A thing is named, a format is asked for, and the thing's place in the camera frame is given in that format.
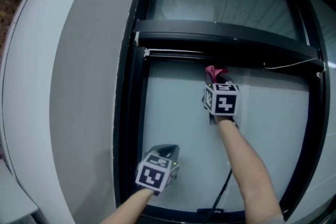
pink object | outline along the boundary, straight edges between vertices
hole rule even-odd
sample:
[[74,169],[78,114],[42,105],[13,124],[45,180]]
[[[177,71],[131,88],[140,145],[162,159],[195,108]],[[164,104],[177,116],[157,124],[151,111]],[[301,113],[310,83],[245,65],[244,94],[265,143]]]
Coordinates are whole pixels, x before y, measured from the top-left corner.
[[215,66],[208,66],[205,68],[205,72],[210,74],[213,83],[217,83],[216,77],[219,74],[227,73],[227,69],[226,68],[216,68]]

hand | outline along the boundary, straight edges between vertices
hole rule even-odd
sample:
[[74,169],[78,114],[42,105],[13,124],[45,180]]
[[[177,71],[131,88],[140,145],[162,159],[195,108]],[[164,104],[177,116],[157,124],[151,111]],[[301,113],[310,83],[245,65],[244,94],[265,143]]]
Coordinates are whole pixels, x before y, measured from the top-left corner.
[[215,116],[215,121],[219,124],[221,121],[231,121],[228,116]]

human arm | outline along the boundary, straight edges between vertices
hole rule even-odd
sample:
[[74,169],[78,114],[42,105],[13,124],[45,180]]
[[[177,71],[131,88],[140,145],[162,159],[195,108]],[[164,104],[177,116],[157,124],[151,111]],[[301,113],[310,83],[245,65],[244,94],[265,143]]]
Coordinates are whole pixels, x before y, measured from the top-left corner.
[[153,196],[151,189],[141,189],[133,194],[127,201],[119,206],[108,218],[101,224],[134,224],[139,215],[146,207],[148,201]]
[[246,222],[261,223],[280,215],[281,209],[270,176],[258,154],[231,120],[216,117],[216,122],[244,200]]

window frame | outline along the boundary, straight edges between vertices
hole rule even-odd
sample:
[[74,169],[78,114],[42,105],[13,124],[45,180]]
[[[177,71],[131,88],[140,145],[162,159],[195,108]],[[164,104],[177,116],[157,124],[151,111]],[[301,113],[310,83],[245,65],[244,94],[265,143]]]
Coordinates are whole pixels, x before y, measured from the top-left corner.
[[[164,21],[161,25],[153,25],[150,21],[145,21],[152,1],[133,0],[121,47],[113,130],[113,177],[117,206],[135,191],[134,179],[136,167],[142,155],[144,106],[152,60],[183,60],[214,64],[223,61],[222,57],[216,56],[217,52],[248,49],[253,55],[250,57],[252,60],[235,59],[232,65],[227,66],[263,69],[265,59],[271,66],[279,66],[316,56],[325,62],[328,61],[321,29],[310,0],[286,0],[300,40],[269,32],[263,33],[265,31],[244,26],[218,24],[214,27],[214,23],[211,22],[180,21],[183,25],[180,31],[172,30],[173,25],[169,21]],[[234,34],[229,34],[228,29],[233,30]],[[244,36],[244,32],[250,33],[249,38]],[[195,39],[200,37],[199,44],[210,42],[211,50],[205,51],[202,46],[196,46],[196,49],[193,46],[191,49],[187,39],[195,42]],[[305,45],[302,42],[303,38],[311,46]],[[288,42],[291,46],[279,43],[279,39],[284,44]],[[155,45],[158,44],[156,42],[158,40],[163,44],[160,47]],[[179,47],[174,46],[171,40],[175,40]],[[276,55],[279,54],[284,58],[277,59]],[[280,201],[281,210],[287,220],[306,192],[322,152],[329,118],[330,81],[328,65],[324,66],[318,61],[279,69],[277,72],[306,78],[309,81],[310,92],[302,150],[291,181]],[[316,72],[321,72],[320,79],[314,76]],[[147,206],[143,212],[143,218],[160,219],[162,223],[172,221],[173,218],[174,221],[202,221],[202,215],[198,213],[153,206]],[[211,222],[231,223],[244,220],[244,212],[241,211],[216,214]]]

white wall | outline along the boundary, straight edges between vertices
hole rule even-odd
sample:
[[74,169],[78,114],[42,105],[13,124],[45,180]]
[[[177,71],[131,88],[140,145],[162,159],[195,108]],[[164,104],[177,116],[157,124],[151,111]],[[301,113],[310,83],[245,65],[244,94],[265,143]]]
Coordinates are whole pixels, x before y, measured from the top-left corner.
[[28,0],[9,48],[3,116],[19,183],[49,223],[74,223],[51,150],[49,97],[59,37],[74,0]]
[[75,0],[59,40],[50,93],[52,152],[76,223],[99,223],[115,208],[114,99],[132,0]]

